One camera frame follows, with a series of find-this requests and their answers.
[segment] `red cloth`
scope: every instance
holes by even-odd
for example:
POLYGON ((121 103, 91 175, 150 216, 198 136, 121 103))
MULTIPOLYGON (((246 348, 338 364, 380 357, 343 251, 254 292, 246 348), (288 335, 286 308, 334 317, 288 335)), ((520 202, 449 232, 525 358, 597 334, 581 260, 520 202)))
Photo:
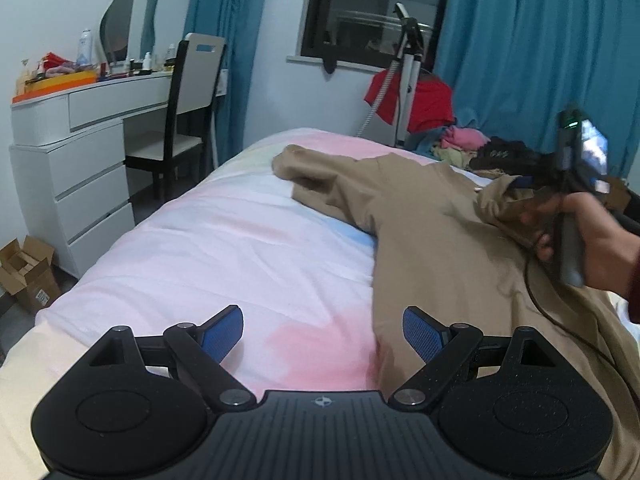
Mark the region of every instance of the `red cloth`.
POLYGON ((54 68, 62 65, 63 63, 69 62, 68 59, 65 59, 60 56, 56 56, 53 52, 49 52, 44 59, 44 70, 49 70, 49 68, 54 68))
MULTIPOLYGON (((388 70, 384 70, 373 76, 369 91, 364 98, 369 105, 372 105, 373 101, 376 100, 387 73, 388 70)), ((391 80, 389 90, 380 103, 380 108, 378 108, 378 115, 387 124, 394 122, 399 89, 400 75, 396 74, 391 80)), ((453 117, 453 107, 451 105, 452 94, 451 88, 440 79, 432 78, 428 81, 418 81, 414 109, 409 118, 409 133, 425 132, 432 128, 453 124, 455 118, 453 117)))
POLYGON ((631 323, 640 323, 640 255, 631 277, 628 302, 629 320, 631 323))

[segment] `hand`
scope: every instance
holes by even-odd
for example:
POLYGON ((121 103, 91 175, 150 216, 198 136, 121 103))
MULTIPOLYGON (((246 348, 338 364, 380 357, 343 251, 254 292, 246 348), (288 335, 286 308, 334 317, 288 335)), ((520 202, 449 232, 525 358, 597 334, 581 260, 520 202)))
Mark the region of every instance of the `hand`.
MULTIPOLYGON (((584 240, 584 273, 587 286, 610 290, 627 298, 640 253, 640 237, 625 231, 590 193, 557 195, 545 203, 530 201, 520 215, 523 224, 542 227, 556 212, 573 213, 584 240)), ((538 258, 553 257, 551 236, 545 234, 537 247, 538 258)))

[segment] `logo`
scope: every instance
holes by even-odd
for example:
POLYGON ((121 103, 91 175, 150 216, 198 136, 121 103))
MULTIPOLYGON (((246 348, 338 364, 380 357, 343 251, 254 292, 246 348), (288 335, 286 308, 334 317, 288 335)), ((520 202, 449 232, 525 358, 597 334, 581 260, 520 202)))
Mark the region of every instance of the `logo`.
POLYGON ((334 402, 329 397, 318 397, 314 400, 314 404, 316 406, 320 406, 321 408, 326 408, 327 406, 331 406, 334 402))

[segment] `red sleeve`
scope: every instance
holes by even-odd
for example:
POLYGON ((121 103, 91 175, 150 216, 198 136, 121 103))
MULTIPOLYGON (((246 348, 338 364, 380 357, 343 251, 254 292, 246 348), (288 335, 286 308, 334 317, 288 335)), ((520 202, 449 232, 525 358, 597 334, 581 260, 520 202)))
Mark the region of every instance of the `red sleeve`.
POLYGON ((629 319, 632 323, 640 323, 640 256, 631 277, 629 289, 629 319))
POLYGON ((382 72, 378 72, 375 76, 373 76, 373 79, 371 80, 371 86, 369 87, 369 91, 367 92, 367 95, 365 95, 364 97, 364 100, 369 105, 372 105, 373 101, 375 101, 376 97, 378 97, 378 92, 380 92, 380 89, 382 88, 382 83, 385 81, 385 77, 388 72, 389 70, 383 70, 382 72))

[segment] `power outlet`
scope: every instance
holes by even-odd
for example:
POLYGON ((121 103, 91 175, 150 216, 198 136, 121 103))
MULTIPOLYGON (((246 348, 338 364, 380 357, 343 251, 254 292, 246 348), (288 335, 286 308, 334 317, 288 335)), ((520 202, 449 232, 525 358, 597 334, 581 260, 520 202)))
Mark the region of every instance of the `power outlet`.
POLYGON ((229 70, 227 68, 223 68, 220 71, 220 77, 218 78, 218 88, 216 89, 216 97, 220 97, 221 95, 226 95, 226 82, 228 81, 229 70))

